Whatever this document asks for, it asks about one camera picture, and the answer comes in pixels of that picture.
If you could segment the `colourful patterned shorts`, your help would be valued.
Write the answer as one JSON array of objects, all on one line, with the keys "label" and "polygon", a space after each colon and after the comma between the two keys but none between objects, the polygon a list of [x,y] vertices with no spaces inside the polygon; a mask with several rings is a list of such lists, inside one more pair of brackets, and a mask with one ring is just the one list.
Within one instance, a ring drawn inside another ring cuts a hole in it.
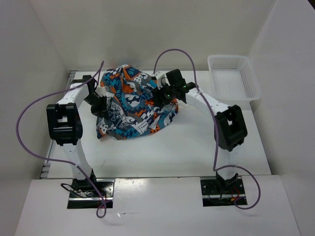
[{"label": "colourful patterned shorts", "polygon": [[178,101],[160,108],[154,104],[152,91],[156,79],[130,65],[108,69],[100,87],[106,89],[106,117],[96,120],[98,139],[108,135],[115,140],[154,134],[168,126],[179,111]]}]

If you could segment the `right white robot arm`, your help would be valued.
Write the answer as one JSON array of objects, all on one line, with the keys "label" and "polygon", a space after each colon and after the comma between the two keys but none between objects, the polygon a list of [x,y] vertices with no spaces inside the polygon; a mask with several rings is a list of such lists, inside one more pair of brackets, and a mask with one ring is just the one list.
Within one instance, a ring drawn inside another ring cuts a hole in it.
[{"label": "right white robot arm", "polygon": [[157,82],[153,90],[155,105],[164,107],[176,98],[213,119],[216,188],[221,193],[229,192],[238,178],[236,157],[248,134],[241,108],[221,103],[199,89],[196,83],[186,82],[179,69],[156,72],[152,78]]}]

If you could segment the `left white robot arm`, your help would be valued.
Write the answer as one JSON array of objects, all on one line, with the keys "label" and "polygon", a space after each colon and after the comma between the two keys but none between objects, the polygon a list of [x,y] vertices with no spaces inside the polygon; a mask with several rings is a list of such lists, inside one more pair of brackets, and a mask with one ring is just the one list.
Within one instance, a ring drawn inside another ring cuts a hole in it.
[{"label": "left white robot arm", "polygon": [[92,115],[99,118],[107,116],[107,97],[96,92],[96,79],[91,75],[73,80],[63,98],[46,107],[46,114],[49,136],[62,148],[66,161],[71,164],[72,187],[91,197],[97,193],[98,183],[81,144],[83,125],[78,108],[84,101],[91,106]]}]

